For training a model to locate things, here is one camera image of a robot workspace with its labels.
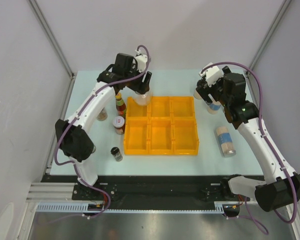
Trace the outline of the tall red sauce bottle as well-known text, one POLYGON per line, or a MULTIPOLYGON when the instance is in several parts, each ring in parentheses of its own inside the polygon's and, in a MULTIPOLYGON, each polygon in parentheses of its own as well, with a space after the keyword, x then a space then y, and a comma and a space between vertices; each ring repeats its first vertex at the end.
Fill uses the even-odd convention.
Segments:
POLYGON ((122 94, 118 92, 115 95, 115 104, 118 116, 126 118, 127 106, 122 98, 122 94))

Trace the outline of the clear flask-shaped glass jar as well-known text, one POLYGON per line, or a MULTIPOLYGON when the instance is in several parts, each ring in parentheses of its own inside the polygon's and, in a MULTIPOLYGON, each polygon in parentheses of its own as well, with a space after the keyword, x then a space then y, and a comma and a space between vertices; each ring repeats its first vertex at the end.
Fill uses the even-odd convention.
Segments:
POLYGON ((153 92, 151 90, 147 91, 144 94, 140 94, 138 92, 135 92, 135 95, 133 97, 133 100, 139 105, 139 106, 147 106, 150 104, 153 97, 153 92))

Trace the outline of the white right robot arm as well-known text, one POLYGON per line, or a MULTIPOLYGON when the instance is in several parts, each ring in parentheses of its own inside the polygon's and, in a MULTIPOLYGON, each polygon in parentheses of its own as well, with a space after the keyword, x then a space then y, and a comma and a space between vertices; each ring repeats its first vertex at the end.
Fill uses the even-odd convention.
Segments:
POLYGON ((264 181, 258 182, 242 175, 227 178, 220 188, 221 196, 232 201, 238 195, 255 199, 266 212, 300 200, 300 173, 278 150, 259 119, 257 106, 246 99, 246 79, 242 74, 228 72, 208 76, 200 74, 196 91, 207 103, 220 102, 227 121, 239 131, 254 153, 264 181))

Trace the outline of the small black-lid spice jar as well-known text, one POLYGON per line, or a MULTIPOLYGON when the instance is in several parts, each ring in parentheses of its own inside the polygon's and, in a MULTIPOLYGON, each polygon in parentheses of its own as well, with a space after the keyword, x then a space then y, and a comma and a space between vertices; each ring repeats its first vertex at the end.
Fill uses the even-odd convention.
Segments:
POLYGON ((114 157, 114 159, 117 161, 117 162, 120 162, 123 160, 123 156, 121 154, 121 151, 118 147, 113 147, 111 150, 110 150, 110 153, 111 155, 114 157))

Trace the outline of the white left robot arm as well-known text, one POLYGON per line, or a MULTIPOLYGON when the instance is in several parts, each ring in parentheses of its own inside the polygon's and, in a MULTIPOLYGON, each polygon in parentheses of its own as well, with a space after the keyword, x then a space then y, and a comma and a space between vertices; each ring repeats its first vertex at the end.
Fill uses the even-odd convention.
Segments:
POLYGON ((113 64, 102 71, 96 84, 83 104, 68 119, 58 119, 55 123, 57 150, 69 158, 81 184, 83 194, 90 200, 100 196, 101 188, 95 184, 98 174, 90 159, 95 144, 89 136, 97 116, 108 102, 124 88, 129 88, 139 96, 150 91, 152 73, 148 71, 149 54, 136 52, 136 56, 118 53, 113 64))

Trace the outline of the blue-label pearl jar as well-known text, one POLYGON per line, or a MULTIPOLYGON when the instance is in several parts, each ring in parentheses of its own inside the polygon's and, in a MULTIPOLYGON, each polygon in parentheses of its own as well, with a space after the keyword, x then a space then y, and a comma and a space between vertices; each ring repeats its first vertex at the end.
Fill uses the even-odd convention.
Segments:
POLYGON ((213 101, 212 103, 210 103, 207 107, 207 111, 212 114, 215 115, 218 113, 219 109, 221 108, 221 103, 219 101, 213 101))
POLYGON ((217 127, 215 131, 223 156, 234 156, 236 154, 236 150, 228 128, 226 126, 220 126, 217 127))

